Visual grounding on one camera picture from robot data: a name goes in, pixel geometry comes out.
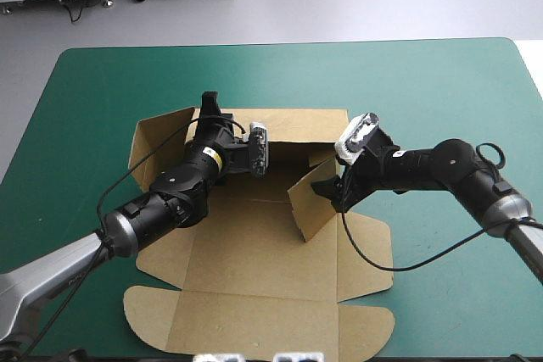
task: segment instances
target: silver robotic arm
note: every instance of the silver robotic arm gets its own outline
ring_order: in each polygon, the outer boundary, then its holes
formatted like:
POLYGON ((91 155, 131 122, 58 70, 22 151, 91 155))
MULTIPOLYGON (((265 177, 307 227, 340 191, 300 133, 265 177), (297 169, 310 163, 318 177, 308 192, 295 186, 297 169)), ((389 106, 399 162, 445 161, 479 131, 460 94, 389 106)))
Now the silver robotic arm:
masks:
MULTIPOLYGON (((101 243, 93 233, 0 275, 0 344, 31 343, 43 306, 81 277, 101 243)), ((97 265, 107 259, 107 250, 101 256, 97 265)))

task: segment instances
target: green tabletop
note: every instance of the green tabletop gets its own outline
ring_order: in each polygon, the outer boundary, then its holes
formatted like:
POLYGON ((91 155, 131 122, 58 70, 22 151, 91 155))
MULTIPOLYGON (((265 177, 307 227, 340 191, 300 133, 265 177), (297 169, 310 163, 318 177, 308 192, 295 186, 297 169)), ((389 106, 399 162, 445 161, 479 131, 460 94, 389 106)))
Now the green tabletop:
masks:
MULTIPOLYGON (((496 142, 507 154, 504 176, 541 215, 543 105, 506 39, 74 49, 60 56, 0 186, 2 271, 96 228, 99 193, 126 169, 136 122, 198 105, 206 90, 223 107, 372 111, 403 148, 496 142)), ((136 194, 130 179, 106 209, 136 194)), ((479 228, 446 192, 378 192, 355 209, 389 223, 398 266, 479 228)), ((36 352, 162 354, 125 321, 123 292, 135 284, 167 287, 134 259, 102 267, 36 352)), ((543 289, 505 242, 487 236, 353 302, 394 312, 381 356, 543 354, 543 289)))

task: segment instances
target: robotic arm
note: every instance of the robotic arm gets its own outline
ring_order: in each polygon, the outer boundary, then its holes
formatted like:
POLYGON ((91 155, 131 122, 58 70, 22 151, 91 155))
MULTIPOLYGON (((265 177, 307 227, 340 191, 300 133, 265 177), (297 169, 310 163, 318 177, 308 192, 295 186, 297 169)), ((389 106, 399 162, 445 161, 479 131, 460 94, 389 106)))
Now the robotic arm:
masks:
POLYGON ((530 202, 501 177, 503 152, 494 144, 485 145, 500 154, 500 163, 490 162, 480 146, 473 149, 459 139, 431 149, 401 150, 380 129, 375 114, 364 114, 350 122, 335 144, 339 162, 351 173, 346 190, 338 176, 312 186, 338 212, 377 190, 449 191, 484 231, 506 239, 543 282, 543 231, 529 225, 536 225, 530 202))
POLYGON ((0 360, 16 358, 19 346, 35 339, 43 306, 77 283, 89 267, 135 255, 174 228, 200 222, 208 214, 210 189, 224 175, 266 173, 267 129, 254 122, 248 137, 234 136, 232 115, 221 112, 216 96, 202 96, 196 133, 182 162, 159 175, 148 192, 107 214, 104 237, 92 233, 0 275, 0 360), (109 250, 98 253, 103 242, 109 250))

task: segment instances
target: black cable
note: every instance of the black cable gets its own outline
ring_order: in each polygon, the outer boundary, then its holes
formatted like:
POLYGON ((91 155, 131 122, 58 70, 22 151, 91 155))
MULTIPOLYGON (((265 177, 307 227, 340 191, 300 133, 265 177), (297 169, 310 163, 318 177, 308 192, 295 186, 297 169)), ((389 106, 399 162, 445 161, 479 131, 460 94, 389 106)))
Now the black cable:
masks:
POLYGON ((534 228, 536 229, 541 229, 543 230, 543 225, 542 224, 539 224, 537 222, 533 222, 531 220, 508 220, 508 221, 503 221, 503 222, 499 222, 497 224, 494 224, 492 226, 488 226, 488 227, 485 227, 485 228, 482 228, 481 230, 475 232, 474 234, 468 236, 468 237, 465 237, 463 238, 462 240, 458 241, 457 243, 455 243, 454 245, 451 245, 449 246, 448 248, 446 248, 445 250, 442 250, 441 252, 435 254, 434 256, 428 258, 428 259, 425 259, 423 260, 422 262, 419 262, 419 263, 416 263, 414 265, 411 265, 411 266, 407 266, 407 267, 388 267, 388 266, 383 266, 383 265, 380 265, 376 262, 374 262, 373 260, 369 259, 365 253, 363 253, 361 251, 361 249, 358 247, 358 244, 355 242, 355 239, 353 238, 352 234, 350 233, 350 229, 347 225, 347 219, 345 218, 345 196, 346 196, 346 192, 349 188, 349 184, 350 184, 350 178, 351 178, 351 172, 350 172, 350 167, 348 167, 345 172, 343 173, 343 176, 342 176, 342 197, 341 197, 341 220, 343 221, 343 226, 344 226, 344 229, 345 229, 345 233, 347 234, 347 237, 349 238, 349 241, 350 241, 350 244, 353 246, 353 248, 355 249, 355 251, 360 255, 361 258, 363 258, 368 264, 370 264, 371 266, 375 267, 376 269, 379 269, 379 270, 383 270, 383 271, 410 271, 410 270, 415 270, 415 269, 418 269, 420 267, 423 267, 424 265, 427 265, 429 263, 432 263, 434 262, 435 260, 445 256, 446 254, 452 252, 453 250, 455 249, 458 249, 460 246, 462 245, 465 245, 466 243, 472 241, 473 239, 475 239, 476 237, 480 237, 481 235, 483 235, 484 233, 486 233, 487 231, 489 231, 490 229, 493 229, 493 228, 496 228, 497 226, 503 226, 505 224, 510 224, 511 226, 515 226, 515 225, 527 225, 527 226, 533 226, 534 228))
POLYGON ((70 7, 66 3, 64 3, 63 0, 59 0, 60 5, 68 12, 68 15, 70 16, 70 22, 72 24, 78 22, 81 19, 81 16, 83 14, 83 9, 89 7, 88 0, 79 0, 79 1, 81 2, 80 7, 79 7, 79 13, 77 14, 77 17, 74 17, 72 9, 70 9, 70 7))
MULTIPOLYGON (((207 119, 221 119, 221 120, 225 120, 226 122, 230 122, 232 123, 233 125, 237 126, 242 134, 245 133, 245 129, 243 126, 241 126, 237 121, 233 120, 233 119, 228 119, 228 118, 224 118, 222 116, 218 116, 218 115, 206 115, 206 116, 202 116, 202 117, 199 117, 199 118, 196 118, 196 119, 193 119, 193 120, 190 120, 189 122, 187 122, 185 125, 182 125, 181 127, 179 127, 176 131, 174 131, 173 133, 171 133, 166 139, 164 139, 164 141, 159 144, 156 148, 152 149, 149 153, 147 153, 142 159, 139 159, 137 161, 136 164, 134 164, 121 178, 119 178, 119 180, 117 180, 116 182, 114 182, 111 186, 109 186, 103 193, 102 195, 100 196, 100 199, 98 200, 98 205, 96 207, 96 213, 98 215, 98 218, 100 220, 100 225, 101 225, 101 229, 102 229, 102 237, 106 237, 106 229, 105 229, 105 224, 104 224, 104 218, 102 216, 102 204, 104 203, 104 199, 107 197, 107 195, 115 188, 117 187, 123 180, 125 180, 135 169, 137 169, 137 167, 139 167, 141 164, 143 164, 149 157, 151 157, 153 154, 155 154, 156 152, 158 152, 166 143, 168 143, 177 133, 179 133, 180 131, 184 130, 184 129, 187 129, 192 123, 194 122, 197 122, 199 120, 207 120, 207 119)), ((32 341, 32 343, 29 345, 29 347, 24 351, 24 353, 21 355, 20 359, 18 360, 18 362, 23 362, 29 355, 30 353, 34 350, 34 348, 37 346, 37 344, 43 339, 43 337, 45 336, 45 334, 47 334, 47 332, 49 331, 49 329, 51 328, 51 326, 54 324, 54 322, 58 319, 58 317, 60 316, 60 314, 64 311, 64 309, 66 308, 66 306, 68 305, 68 303, 70 302, 70 300, 76 295, 76 292, 77 290, 79 289, 79 287, 81 287, 81 284, 86 280, 86 278, 88 277, 89 273, 91 272, 91 270, 96 266, 97 262, 99 261, 100 259, 100 254, 102 254, 102 251, 107 248, 106 246, 106 243, 104 242, 104 240, 102 241, 102 243, 100 243, 100 247, 98 248, 98 250, 96 251, 96 253, 94 254, 94 256, 92 257, 91 259, 91 262, 89 264, 89 266, 87 267, 87 269, 85 270, 84 274, 81 276, 81 278, 79 280, 76 281, 76 284, 74 285, 74 288, 71 290, 71 292, 68 294, 68 296, 66 296, 66 298, 64 299, 64 301, 62 302, 62 304, 57 308, 57 310, 55 311, 55 313, 53 314, 53 316, 49 319, 49 321, 47 322, 47 324, 42 328, 42 330, 40 331, 40 333, 38 334, 38 336, 34 339, 34 341, 32 341)))
POLYGON ((51 326, 53 326, 54 322, 58 319, 60 314, 64 311, 70 300, 76 295, 77 290, 79 287, 81 287, 81 284, 86 280, 88 275, 90 274, 91 270, 94 269, 94 266, 96 266, 97 262, 100 259, 100 254, 102 253, 102 250, 104 250, 105 246, 104 243, 100 243, 100 246, 98 247, 98 250, 93 255, 91 259, 91 263, 89 266, 85 269, 85 272, 81 276, 79 280, 76 281, 74 288, 72 288, 71 292, 66 296, 62 304, 57 308, 57 310, 54 312, 53 316, 49 319, 47 324, 42 328, 40 333, 37 335, 37 337, 32 341, 32 343, 28 346, 28 348, 24 351, 24 353, 20 356, 20 359, 18 362, 23 362, 34 350, 34 348, 37 346, 37 344, 43 339, 45 334, 48 333, 51 326))
POLYGON ((233 125, 237 126, 242 134, 245 133, 245 129, 243 126, 241 126, 237 121, 233 119, 224 118, 222 116, 218 115, 206 115, 202 116, 196 119, 190 120, 185 125, 180 126, 177 128, 173 133, 171 133, 166 139, 162 141, 161 144, 159 144, 156 148, 153 148, 149 153, 145 154, 141 159, 139 159, 125 174, 123 174, 117 181, 115 181, 113 184, 111 184, 109 187, 105 189, 104 192, 102 192, 102 195, 100 196, 100 199, 98 200, 98 204, 96 206, 96 214, 98 216, 98 219, 100 220, 100 226, 102 229, 102 233, 107 236, 107 231, 104 223, 104 217, 102 215, 102 205, 104 204, 105 198, 108 196, 110 192, 113 191, 114 188, 116 188, 119 184, 121 184, 130 174, 132 174, 140 165, 142 165, 149 157, 151 157, 153 154, 158 152, 166 143, 168 143, 171 139, 173 139, 180 131, 183 131, 187 129, 192 123, 198 122, 199 120, 206 120, 206 119, 221 119, 225 120, 226 122, 230 122, 233 125))

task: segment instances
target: open cardboard box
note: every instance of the open cardboard box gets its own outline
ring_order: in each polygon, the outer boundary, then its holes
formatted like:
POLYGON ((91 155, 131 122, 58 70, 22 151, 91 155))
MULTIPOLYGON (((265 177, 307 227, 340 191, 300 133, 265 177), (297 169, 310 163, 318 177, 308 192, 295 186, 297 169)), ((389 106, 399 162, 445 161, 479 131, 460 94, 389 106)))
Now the open cardboard box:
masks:
MULTIPOLYGON (((339 109, 223 109, 249 128, 268 127, 271 163, 265 178, 228 175, 210 194, 210 214, 143 250, 139 270, 182 291, 130 287, 125 313, 149 345, 180 354, 241 353, 271 360, 277 352, 323 352, 327 361, 360 362, 389 340, 394 316, 383 308, 338 302, 386 290, 392 274, 364 263, 341 219, 311 182, 339 170, 333 143, 347 126, 339 109)), ((199 115, 183 109, 137 124, 130 164, 178 126, 199 115)), ((145 191, 179 162, 195 124, 139 168, 145 191)), ((387 225, 347 214, 356 241, 392 264, 387 225)))

